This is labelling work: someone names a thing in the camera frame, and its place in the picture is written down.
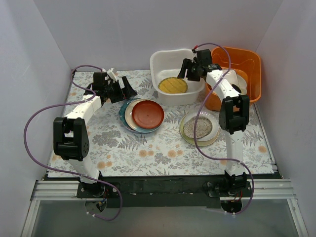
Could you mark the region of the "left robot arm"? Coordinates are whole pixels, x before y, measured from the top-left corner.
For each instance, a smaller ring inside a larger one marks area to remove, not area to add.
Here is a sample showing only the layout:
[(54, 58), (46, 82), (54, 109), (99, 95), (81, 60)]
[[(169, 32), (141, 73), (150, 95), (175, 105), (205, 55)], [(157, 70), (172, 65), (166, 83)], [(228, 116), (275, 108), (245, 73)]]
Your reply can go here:
[(83, 190), (96, 198), (104, 194), (105, 185), (98, 181), (102, 174), (88, 157), (90, 144), (86, 124), (107, 100), (116, 103), (137, 95), (127, 77), (121, 79), (124, 87), (120, 86), (114, 69), (95, 72), (93, 82), (83, 94), (83, 103), (53, 122), (54, 153), (71, 164), (80, 174), (79, 182)]

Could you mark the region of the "red-brown plate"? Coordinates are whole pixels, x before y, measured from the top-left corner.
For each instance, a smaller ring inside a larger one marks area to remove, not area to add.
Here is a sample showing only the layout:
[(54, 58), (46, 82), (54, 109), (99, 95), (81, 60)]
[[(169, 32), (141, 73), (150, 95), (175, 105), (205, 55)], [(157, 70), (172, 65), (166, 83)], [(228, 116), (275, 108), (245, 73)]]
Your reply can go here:
[(164, 110), (161, 105), (152, 100), (143, 100), (132, 109), (134, 122), (143, 129), (159, 127), (164, 120)]

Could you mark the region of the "cream and blue plate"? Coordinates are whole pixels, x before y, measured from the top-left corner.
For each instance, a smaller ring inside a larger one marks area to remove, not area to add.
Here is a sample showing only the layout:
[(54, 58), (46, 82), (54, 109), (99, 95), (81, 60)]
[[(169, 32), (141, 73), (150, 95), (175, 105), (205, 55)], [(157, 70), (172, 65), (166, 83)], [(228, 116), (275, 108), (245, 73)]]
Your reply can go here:
[(134, 101), (127, 107), (126, 111), (125, 111), (125, 119), (126, 119), (126, 122), (127, 124), (134, 130), (138, 130), (140, 129), (141, 127), (139, 127), (133, 117), (132, 117), (132, 110), (134, 108), (134, 106), (136, 104), (138, 104), (139, 102), (141, 101), (145, 101), (145, 99), (134, 99)]

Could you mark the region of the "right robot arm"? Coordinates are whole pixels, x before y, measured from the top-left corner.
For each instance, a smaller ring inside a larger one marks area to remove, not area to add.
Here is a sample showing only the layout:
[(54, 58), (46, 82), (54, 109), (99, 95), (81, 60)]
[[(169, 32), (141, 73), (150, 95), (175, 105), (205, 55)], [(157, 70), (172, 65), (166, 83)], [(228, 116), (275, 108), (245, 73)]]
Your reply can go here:
[(189, 81), (205, 82), (221, 100), (219, 125), (225, 134), (227, 157), (224, 178), (210, 186), (217, 193), (226, 193), (229, 196), (237, 195), (246, 188), (247, 175), (243, 162), (242, 139), (246, 126), (249, 123), (250, 100), (242, 95), (235, 85), (226, 79), (218, 64), (212, 61), (209, 49), (192, 49), (193, 59), (183, 60), (178, 78), (187, 78)]

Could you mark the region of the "bamboo pattern plate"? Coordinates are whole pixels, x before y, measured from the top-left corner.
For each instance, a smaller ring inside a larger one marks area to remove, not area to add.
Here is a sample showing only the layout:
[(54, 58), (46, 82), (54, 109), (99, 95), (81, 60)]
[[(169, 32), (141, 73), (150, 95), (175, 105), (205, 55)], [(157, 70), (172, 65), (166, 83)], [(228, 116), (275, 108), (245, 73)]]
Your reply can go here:
[(169, 77), (163, 79), (158, 84), (159, 90), (168, 94), (186, 93), (188, 90), (187, 83), (177, 77)]

